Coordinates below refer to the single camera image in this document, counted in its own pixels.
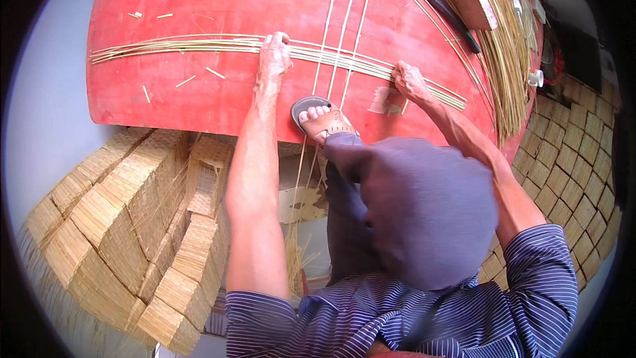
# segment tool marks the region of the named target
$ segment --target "left hand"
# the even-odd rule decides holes
[[[281,82],[291,66],[290,37],[284,32],[267,35],[260,49],[257,79]]]

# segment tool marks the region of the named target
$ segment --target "red wooden surface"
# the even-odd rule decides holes
[[[430,6],[422,0],[425,7]],[[345,26],[343,49],[353,50],[364,0],[354,0]],[[266,35],[281,30],[292,39],[320,44],[330,0],[95,0],[88,33],[88,52],[150,38],[193,33]],[[326,45],[337,47],[348,0],[335,0]],[[141,18],[127,13],[140,12]],[[157,16],[173,13],[172,17]],[[543,34],[538,33],[539,46]],[[461,94],[468,102],[464,115],[495,141],[480,90],[448,42],[412,0],[370,0],[358,53],[394,63],[405,60],[429,79]],[[487,85],[478,59],[473,66]],[[236,52],[146,54],[86,65],[90,115],[95,123],[150,126],[237,135],[250,106],[258,55]],[[277,109],[277,138],[300,142],[303,135],[291,121],[289,108],[311,94],[316,63],[294,60],[283,84]],[[539,53],[533,65],[539,65]],[[226,79],[205,70],[210,67]],[[316,95],[326,96],[333,67],[322,65]],[[179,88],[175,85],[196,75]],[[346,71],[338,69],[331,100],[340,103]],[[148,103],[142,86],[146,86]],[[377,77],[354,73],[344,112],[367,142],[388,136],[425,137],[446,141],[428,116],[410,103],[404,115],[377,114],[368,109],[375,91],[389,87]],[[404,99],[390,96],[402,106]],[[504,148],[511,161],[519,138]]]

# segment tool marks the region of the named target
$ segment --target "shirt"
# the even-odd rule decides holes
[[[577,283],[563,230],[554,224],[516,235],[504,251],[510,290],[459,285],[434,317],[434,338],[418,352],[446,357],[555,356],[574,323]],[[304,296],[298,314],[265,294],[227,294],[228,357],[363,357],[380,334],[395,350],[441,292],[387,274],[348,278]]]

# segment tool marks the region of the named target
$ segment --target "foot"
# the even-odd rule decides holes
[[[332,134],[335,134],[335,133],[355,134],[354,128],[351,127],[351,123],[349,122],[349,120],[346,118],[345,115],[342,115],[341,119],[340,117],[337,117],[336,119],[331,121],[329,124],[326,124],[324,130],[319,131],[318,133],[315,133],[313,135],[310,132],[310,130],[308,130],[309,128],[306,128],[303,125],[304,123],[308,121],[313,121],[314,119],[317,119],[320,116],[329,114],[331,111],[332,111],[332,108],[329,108],[326,105],[323,105],[322,107],[309,107],[307,108],[306,111],[300,112],[300,114],[298,114],[298,121],[300,122],[300,126],[305,131],[308,131],[308,136],[314,139],[321,146],[324,145],[324,142],[327,139],[327,137],[329,137]],[[346,125],[348,125],[348,127],[344,127],[344,128],[342,127],[343,121]]]

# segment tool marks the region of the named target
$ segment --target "hand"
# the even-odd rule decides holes
[[[290,48],[287,46],[289,41],[290,37],[284,32],[267,35],[260,49],[257,81],[282,82],[283,76],[291,66]]]
[[[397,89],[411,101],[433,99],[420,70],[416,67],[411,67],[404,61],[398,61],[391,76],[396,80]]]

